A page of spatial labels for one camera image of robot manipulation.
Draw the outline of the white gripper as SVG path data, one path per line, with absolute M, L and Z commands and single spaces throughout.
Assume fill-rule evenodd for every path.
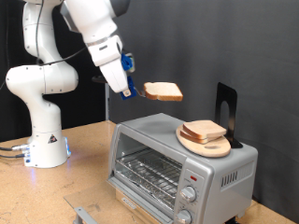
M 122 92 L 124 97 L 131 96 L 131 91 L 128 89 L 127 76 L 122 68 L 120 59 L 102 65 L 100 70 L 114 92 Z

